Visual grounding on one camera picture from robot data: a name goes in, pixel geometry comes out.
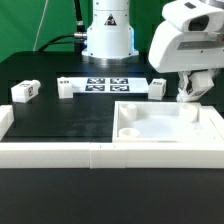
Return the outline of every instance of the green wall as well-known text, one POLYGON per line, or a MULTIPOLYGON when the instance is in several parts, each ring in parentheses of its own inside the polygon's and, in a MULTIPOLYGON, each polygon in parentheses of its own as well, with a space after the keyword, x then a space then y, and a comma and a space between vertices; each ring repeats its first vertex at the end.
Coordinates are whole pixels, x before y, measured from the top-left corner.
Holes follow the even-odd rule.
MULTIPOLYGON (((92 0, 80 0, 86 27, 92 22, 92 0)), ((135 48, 147 52, 153 33, 162 21, 168 0, 131 0, 130 24, 135 29, 135 48)), ((14 52, 32 51, 45 0, 0 1, 0 61, 14 52)), ((49 0, 37 49, 50 39, 76 30, 73 0, 49 0)), ((48 50, 72 51, 71 45, 48 50)))

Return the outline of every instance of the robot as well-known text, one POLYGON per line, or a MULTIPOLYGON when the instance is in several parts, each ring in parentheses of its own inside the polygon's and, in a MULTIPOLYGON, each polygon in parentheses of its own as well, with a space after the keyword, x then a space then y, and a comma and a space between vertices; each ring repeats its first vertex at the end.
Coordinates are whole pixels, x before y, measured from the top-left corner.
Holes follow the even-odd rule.
POLYGON ((93 0, 93 22, 87 30, 83 61, 106 65, 137 60, 129 4, 129 0, 93 0))
POLYGON ((177 0, 164 6, 149 62, 158 72, 178 72, 177 101, 196 101, 224 67, 224 0, 177 0))

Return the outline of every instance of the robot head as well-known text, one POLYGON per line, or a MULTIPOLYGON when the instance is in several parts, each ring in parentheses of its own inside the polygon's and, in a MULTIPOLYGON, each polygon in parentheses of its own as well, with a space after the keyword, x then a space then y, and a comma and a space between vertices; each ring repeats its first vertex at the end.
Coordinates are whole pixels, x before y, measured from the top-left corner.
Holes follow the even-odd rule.
POLYGON ((222 7, 224 0, 178 0, 164 6, 166 21, 157 28, 149 52, 158 72, 224 67, 224 10, 211 4, 222 7))

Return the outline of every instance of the black table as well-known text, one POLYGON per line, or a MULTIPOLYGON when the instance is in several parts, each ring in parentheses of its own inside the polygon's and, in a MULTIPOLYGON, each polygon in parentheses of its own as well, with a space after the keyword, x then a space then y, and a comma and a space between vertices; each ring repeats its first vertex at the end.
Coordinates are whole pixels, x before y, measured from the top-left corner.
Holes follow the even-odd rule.
MULTIPOLYGON (((12 55, 0 64, 0 105, 12 103, 10 88, 23 80, 37 79, 42 86, 28 104, 13 104, 15 122, 3 142, 111 142, 114 102, 148 101, 147 95, 59 100, 56 78, 138 76, 150 82, 158 74, 146 59, 100 67, 73 53, 12 55)), ((159 77, 168 80, 163 100, 174 101, 178 77, 159 77)), ((200 101, 221 114, 223 84, 220 75, 200 101)), ((223 224, 223 189, 224 171, 216 169, 1 169, 0 223, 223 224)))

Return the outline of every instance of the white cylinder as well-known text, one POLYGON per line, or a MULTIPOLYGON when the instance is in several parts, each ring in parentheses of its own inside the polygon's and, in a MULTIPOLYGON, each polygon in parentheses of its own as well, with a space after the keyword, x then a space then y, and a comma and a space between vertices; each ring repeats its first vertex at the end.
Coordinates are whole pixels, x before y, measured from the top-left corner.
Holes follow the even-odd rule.
POLYGON ((137 138, 139 135, 140 132, 135 128, 123 128, 118 132, 120 138, 137 138))
POLYGON ((135 121, 137 118, 137 106, 133 103, 119 106, 119 118, 123 121, 135 121))
POLYGON ((183 122, 196 122, 198 119, 198 107, 189 103, 181 105, 179 119, 183 122))

